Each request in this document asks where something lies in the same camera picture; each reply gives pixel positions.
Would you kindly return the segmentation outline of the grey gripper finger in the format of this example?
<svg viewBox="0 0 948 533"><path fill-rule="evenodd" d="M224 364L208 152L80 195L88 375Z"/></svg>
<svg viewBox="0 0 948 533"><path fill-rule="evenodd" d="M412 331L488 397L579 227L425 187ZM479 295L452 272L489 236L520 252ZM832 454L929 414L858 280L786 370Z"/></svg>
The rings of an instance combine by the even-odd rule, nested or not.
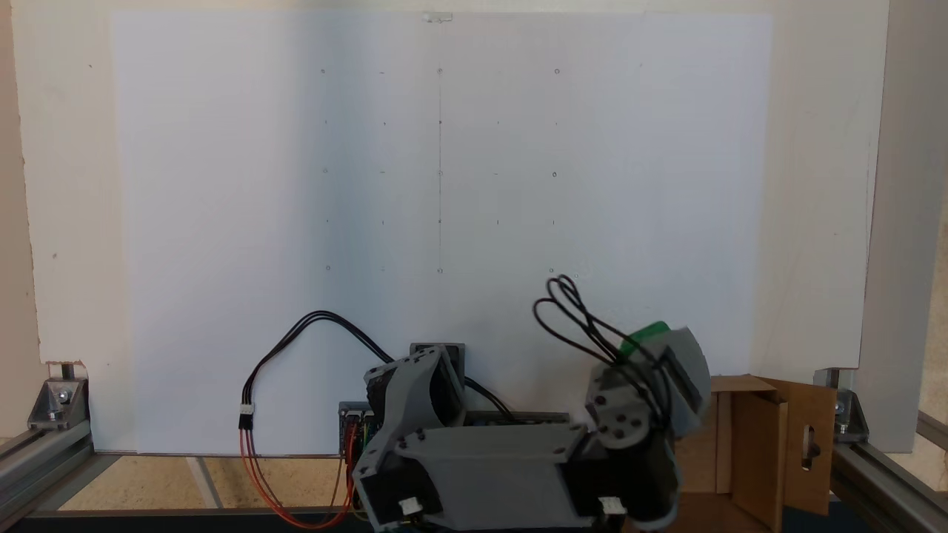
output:
<svg viewBox="0 0 948 533"><path fill-rule="evenodd" d="M680 365L701 365L702 351L690 328L671 329L658 336L658 361Z"/></svg>

